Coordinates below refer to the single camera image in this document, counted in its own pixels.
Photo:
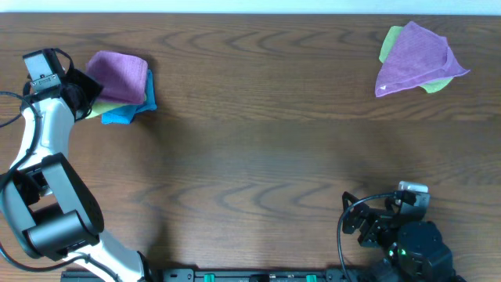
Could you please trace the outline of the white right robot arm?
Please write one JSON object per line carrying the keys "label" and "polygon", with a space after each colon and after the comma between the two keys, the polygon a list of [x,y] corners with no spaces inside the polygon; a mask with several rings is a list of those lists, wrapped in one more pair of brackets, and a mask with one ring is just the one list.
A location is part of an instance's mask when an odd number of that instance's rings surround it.
{"label": "white right robot arm", "polygon": [[337,252],[343,281],[351,276],[345,265],[341,234],[360,231],[359,245],[381,248],[385,258],[356,277],[357,281],[463,281],[453,266],[452,251],[442,234],[424,216],[430,194],[396,190],[362,199],[345,192],[337,223]]}

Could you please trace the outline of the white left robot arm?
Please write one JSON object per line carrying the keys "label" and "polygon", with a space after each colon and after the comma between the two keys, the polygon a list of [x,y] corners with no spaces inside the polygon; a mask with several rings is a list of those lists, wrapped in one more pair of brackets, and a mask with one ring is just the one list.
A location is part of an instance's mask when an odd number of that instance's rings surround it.
{"label": "white left robot arm", "polygon": [[47,270],[161,281],[216,269],[346,269],[342,195],[363,185],[358,140],[295,79],[272,94],[237,70],[155,70],[156,110],[130,125],[89,117],[105,82],[73,67],[2,67],[2,231]]}

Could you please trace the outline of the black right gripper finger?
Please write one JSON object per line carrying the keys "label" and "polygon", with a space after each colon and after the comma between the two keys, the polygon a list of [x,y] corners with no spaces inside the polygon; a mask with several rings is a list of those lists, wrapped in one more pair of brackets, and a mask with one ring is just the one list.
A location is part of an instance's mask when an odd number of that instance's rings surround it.
{"label": "black right gripper finger", "polygon": [[353,234],[362,225],[362,216],[358,211],[350,211],[342,219],[341,231],[346,234]]}
{"label": "black right gripper finger", "polygon": [[[349,192],[344,192],[341,196],[343,212],[346,212],[350,206],[359,201],[359,199]],[[370,207],[362,202],[354,206],[348,213],[349,214],[361,214],[367,213],[370,210]]]}

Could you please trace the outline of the purple microfiber cloth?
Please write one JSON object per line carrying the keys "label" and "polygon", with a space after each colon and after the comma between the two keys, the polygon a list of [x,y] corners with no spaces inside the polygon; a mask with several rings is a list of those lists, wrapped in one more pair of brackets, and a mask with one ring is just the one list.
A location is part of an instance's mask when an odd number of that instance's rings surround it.
{"label": "purple microfiber cloth", "polygon": [[139,105],[145,101],[148,63],[137,56],[98,51],[87,63],[86,74],[103,86],[99,100]]}

